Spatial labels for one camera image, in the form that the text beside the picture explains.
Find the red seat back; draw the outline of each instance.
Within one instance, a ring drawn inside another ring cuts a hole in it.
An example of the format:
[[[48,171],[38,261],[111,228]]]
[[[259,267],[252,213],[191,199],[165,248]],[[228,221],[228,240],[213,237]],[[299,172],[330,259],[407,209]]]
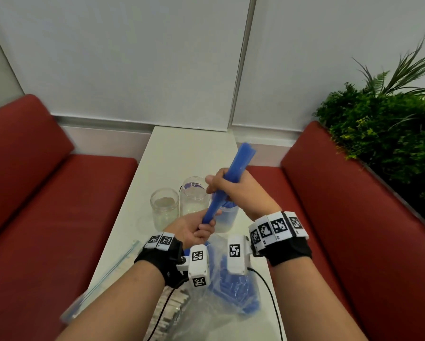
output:
[[[425,225],[312,122],[282,167],[368,336],[425,341]]]
[[[0,227],[72,150],[37,97],[0,108]]]

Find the white tracking module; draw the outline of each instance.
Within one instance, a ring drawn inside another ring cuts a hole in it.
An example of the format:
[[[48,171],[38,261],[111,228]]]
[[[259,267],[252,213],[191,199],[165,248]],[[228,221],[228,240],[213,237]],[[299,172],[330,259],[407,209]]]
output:
[[[209,255],[205,245],[190,248],[187,272],[194,287],[209,286]]]
[[[231,235],[227,244],[227,270],[230,274],[246,275],[250,266],[249,238],[245,235]]]

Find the potted plant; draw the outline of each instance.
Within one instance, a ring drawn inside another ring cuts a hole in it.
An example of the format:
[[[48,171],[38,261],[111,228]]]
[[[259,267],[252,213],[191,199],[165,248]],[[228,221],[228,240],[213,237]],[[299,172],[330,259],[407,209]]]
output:
[[[367,164],[425,219],[425,88],[413,86],[425,75],[425,57],[416,60],[423,43],[400,57],[391,77],[356,61],[366,86],[346,83],[315,115],[348,158]]]

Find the finger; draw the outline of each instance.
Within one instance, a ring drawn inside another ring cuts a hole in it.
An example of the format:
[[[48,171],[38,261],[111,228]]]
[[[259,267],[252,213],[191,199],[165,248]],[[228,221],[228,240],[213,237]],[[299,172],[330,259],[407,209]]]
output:
[[[206,239],[208,239],[208,238],[209,238],[209,236],[211,235],[211,232],[206,231],[206,230],[204,230],[204,229],[199,229],[198,231],[195,231],[195,232],[193,233],[193,235],[194,235],[196,238],[206,238]]]
[[[200,224],[200,225],[198,225],[198,229],[203,230],[203,231],[208,231],[211,234],[214,233],[214,231],[215,231],[214,225],[208,225],[208,224]]]

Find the white table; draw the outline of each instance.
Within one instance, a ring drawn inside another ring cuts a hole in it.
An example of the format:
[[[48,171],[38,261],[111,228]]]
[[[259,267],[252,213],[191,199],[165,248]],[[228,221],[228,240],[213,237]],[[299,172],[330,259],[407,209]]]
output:
[[[130,247],[133,240],[145,242],[156,232],[149,204],[149,198],[156,189],[170,187],[178,191],[187,177],[215,174],[221,167],[228,167],[232,163],[236,152],[236,141],[231,130],[225,133],[155,127],[90,288]],[[240,210],[230,233],[248,235],[250,224],[250,219]],[[265,278],[274,295],[266,259],[251,257],[251,264]],[[257,278],[257,282],[261,311],[245,321],[231,322],[214,329],[208,340],[280,339],[271,297],[260,278]]]

